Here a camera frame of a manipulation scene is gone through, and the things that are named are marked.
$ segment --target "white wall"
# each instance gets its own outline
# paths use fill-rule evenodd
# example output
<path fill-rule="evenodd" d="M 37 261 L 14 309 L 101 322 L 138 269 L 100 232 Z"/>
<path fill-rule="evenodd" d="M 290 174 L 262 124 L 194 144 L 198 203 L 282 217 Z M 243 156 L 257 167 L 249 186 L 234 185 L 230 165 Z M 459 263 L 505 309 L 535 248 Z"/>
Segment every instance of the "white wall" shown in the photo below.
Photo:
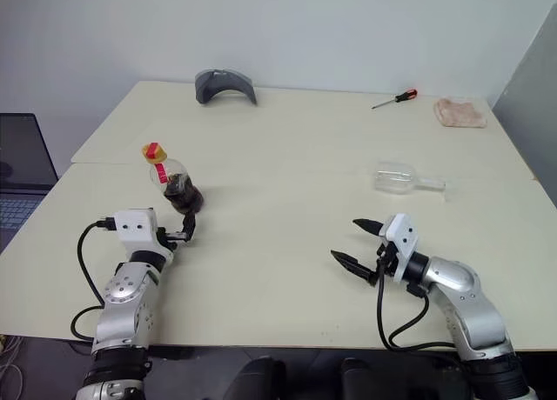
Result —
<path fill-rule="evenodd" d="M 265 86 L 494 103 L 553 2 L 0 0 L 0 111 L 35 111 L 63 172 L 137 80 L 208 67 Z"/>

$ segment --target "table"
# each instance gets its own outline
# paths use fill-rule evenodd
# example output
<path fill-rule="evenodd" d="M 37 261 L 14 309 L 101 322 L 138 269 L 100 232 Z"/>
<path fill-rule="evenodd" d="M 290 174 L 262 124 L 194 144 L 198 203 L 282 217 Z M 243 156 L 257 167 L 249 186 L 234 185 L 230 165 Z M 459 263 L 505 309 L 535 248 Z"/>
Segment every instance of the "table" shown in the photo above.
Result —
<path fill-rule="evenodd" d="M 76 154 L 77 163 L 0 256 L 1 332 L 71 338 L 69 323 L 73 315 L 95 303 L 75 255 L 77 238 L 87 224 L 123 208 L 151 206 L 160 225 L 169 230 L 179 229 L 179 215 L 150 183 L 148 166 L 140 159 L 139 145 L 159 140 L 169 155 L 177 154 L 176 158 L 186 164 L 205 196 L 206 205 L 199 213 L 194 240 L 177 251 L 174 264 L 164 274 L 154 343 L 380 348 L 374 315 L 376 290 L 343 270 L 329 250 L 344 250 L 363 263 L 374 265 L 379 241 L 354 226 L 352 219 L 384 220 L 392 213 L 406 212 L 413 217 L 419 232 L 420 252 L 458 259 L 479 272 L 484 291 L 506 319 L 516 349 L 557 348 L 554 340 L 557 316 L 552 302 L 557 263 L 550 245 L 557 232 L 557 210 L 532 179 L 491 113 L 485 130 L 456 130 L 442 128 L 434 119 L 424 117 L 426 109 L 431 111 L 429 104 L 434 99 L 430 97 L 419 97 L 428 102 L 425 104 L 419 99 L 408 102 L 417 107 L 414 112 L 403 105 L 385 111 L 385 118 L 397 123 L 396 129 L 407 127 L 414 131 L 412 141 L 406 133 L 402 137 L 416 152 L 430 150 L 432 147 L 426 145 L 432 137 L 437 140 L 453 137 L 454 155 L 459 155 L 465 147 L 456 132 L 461 132 L 462 141 L 476 150 L 473 157 L 461 161 L 451 171 L 456 193 L 451 201 L 445 202 L 434 192 L 392 196 L 374 190 L 369 165 L 383 156 L 379 150 L 387 149 L 382 144 L 385 137 L 401 136 L 389 133 L 395 127 L 389 127 L 374 113 L 372 120 L 365 121 L 363 110 L 355 110 L 355 117 L 352 113 L 346 115 L 343 126 L 350 129 L 337 129 L 331 114 L 334 111 L 340 114 L 334 109 L 341 104 L 335 93 L 300 92 L 315 102 L 321 95 L 329 97 L 323 100 L 331 105 L 322 109 L 324 126 L 320 130 L 316 130 L 317 123 L 303 117 L 297 119 L 297 130 L 292 121 L 286 123 L 290 127 L 273 130 L 272 120 L 279 123 L 291 119 L 274 118 L 272 114 L 279 112 L 279 108 L 265 111 L 263 99 L 263 110 L 258 111 L 266 116 L 260 120 L 265 121 L 261 123 L 266 123 L 272 133 L 258 127 L 242 139 L 226 123 L 254 125 L 258 119 L 255 115 L 252 119 L 247 116 L 254 108 L 230 97 L 231 100 L 223 98 L 219 106 L 238 109 L 239 116 L 231 110 L 227 121 L 219 120 L 224 112 L 218 102 L 206 110 L 221 116 L 203 121 L 201 116 L 198 120 L 186 118 L 182 125 L 177 118 L 163 117 L 157 111 L 160 119 L 155 124 L 174 126 L 174 135 L 161 130 L 158 137 L 148 139 L 156 129 L 147 124 L 134 130 L 127 142 L 124 136 L 118 139 L 118 135 L 126 132 L 125 125 L 130 125 L 130 102 L 149 107 L 144 103 L 149 96 L 144 90 L 149 85 L 153 87 L 153 106 L 158 111 L 163 107 L 157 91 L 191 87 L 139 84 Z M 134 91 L 143 91 L 141 100 L 134 98 Z M 269 102 L 275 92 L 280 97 L 297 96 L 295 91 L 265 90 Z M 342 98 L 339 101 L 363 103 L 378 98 L 364 100 L 365 95 L 354 96 L 339 93 Z M 173 97 L 169 93 L 169 102 Z M 167 109 L 168 114 L 178 113 L 171 105 Z M 392 115 L 399 110 L 405 116 Z M 293 115 L 293 111 L 284 110 L 284 114 Z M 203 122 L 220 123 L 225 134 L 215 140 L 222 148 L 209 140 L 215 137 L 218 127 Z M 203 158 L 188 159 L 193 155 L 190 148 L 179 146 L 177 132 L 192 131 L 186 129 L 189 123 L 196 126 L 193 131 L 197 140 L 188 139 L 187 143 L 195 148 L 195 153 L 203 151 Z M 377 130 L 381 135 L 372 134 L 373 123 L 379 123 Z M 414 126 L 419 123 L 427 127 Z M 353 135 L 357 128 L 359 134 Z M 212 135 L 203 134 L 205 129 Z M 246 127 L 239 129 L 244 133 L 251 131 Z M 292 136 L 291 142 L 286 141 L 284 135 L 294 131 L 297 135 Z M 364 134 L 369 134 L 367 148 L 363 146 Z M 101 151 L 103 135 L 106 152 Z M 115 138 L 119 148 L 111 146 Z M 324 153 L 325 145 L 334 142 L 338 142 L 339 149 Z M 305 143 L 312 143 L 311 148 L 302 146 Z M 488 143 L 493 148 L 491 153 L 487 153 Z M 440 148 L 444 146 L 444 142 L 439 144 Z M 393 148 L 399 155 L 410 156 L 408 148 Z M 288 152 L 273 158 L 273 153 L 279 150 Z M 261 158 L 257 154 L 245 155 L 255 151 L 262 152 Z M 478 154 L 482 152 L 487 159 L 479 164 Z M 446 172 L 443 171 L 446 159 L 451 156 L 443 160 L 426 154 L 429 157 L 416 153 L 407 161 L 424 172 Z M 501 154 L 514 162 L 503 161 Z M 339 161 L 341 157 L 346 164 Z M 100 286 L 108 281 L 116 265 L 125 260 L 124 248 L 114 233 L 94 231 L 85 242 L 84 258 Z M 387 284 L 386 329 L 404 323 L 420 308 L 421 301 L 409 296 L 404 286 Z M 83 318 L 79 329 L 92 335 L 95 323 L 91 314 Z M 399 340 L 401 343 L 447 340 L 444 323 L 440 312 L 432 308 L 426 320 Z"/>

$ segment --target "bottle label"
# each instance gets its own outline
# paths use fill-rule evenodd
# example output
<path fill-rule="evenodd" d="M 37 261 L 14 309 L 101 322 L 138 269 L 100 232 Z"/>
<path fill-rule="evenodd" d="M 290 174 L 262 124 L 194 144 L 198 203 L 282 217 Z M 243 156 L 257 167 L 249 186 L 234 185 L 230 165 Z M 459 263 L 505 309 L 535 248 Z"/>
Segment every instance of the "bottle label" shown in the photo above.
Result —
<path fill-rule="evenodd" d="M 164 170 L 164 165 L 162 165 L 161 163 L 156 163 L 155 164 L 155 169 L 157 170 L 158 181 L 161 184 L 168 183 L 168 177 L 166 176 L 166 171 Z"/>

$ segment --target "yellow bottle cap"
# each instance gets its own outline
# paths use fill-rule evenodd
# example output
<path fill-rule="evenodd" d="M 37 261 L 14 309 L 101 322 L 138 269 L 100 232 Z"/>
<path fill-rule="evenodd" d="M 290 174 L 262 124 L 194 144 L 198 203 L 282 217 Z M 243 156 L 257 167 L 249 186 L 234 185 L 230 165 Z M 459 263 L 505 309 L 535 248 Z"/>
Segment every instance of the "yellow bottle cap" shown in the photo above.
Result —
<path fill-rule="evenodd" d="M 141 151 L 148 163 L 162 163 L 166 159 L 166 152 L 164 152 L 158 142 L 151 142 L 145 145 Z"/>

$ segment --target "clear plastic bottle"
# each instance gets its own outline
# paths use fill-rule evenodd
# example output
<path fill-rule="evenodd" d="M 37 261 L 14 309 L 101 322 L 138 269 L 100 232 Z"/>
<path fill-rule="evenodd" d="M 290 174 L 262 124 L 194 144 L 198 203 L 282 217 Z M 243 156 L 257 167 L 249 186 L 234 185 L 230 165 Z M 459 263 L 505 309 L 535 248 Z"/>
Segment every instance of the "clear plastic bottle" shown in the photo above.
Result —
<path fill-rule="evenodd" d="M 145 145 L 142 151 L 147 162 L 151 164 L 151 181 L 172 203 L 172 207 L 183 215 L 192 211 L 199 212 L 203 205 L 203 196 L 191 182 L 185 167 L 175 159 L 168 158 L 156 142 Z"/>
<path fill-rule="evenodd" d="M 387 193 L 406 194 L 416 188 L 445 191 L 446 183 L 438 178 L 419 177 L 406 163 L 380 162 L 375 171 L 375 188 Z"/>

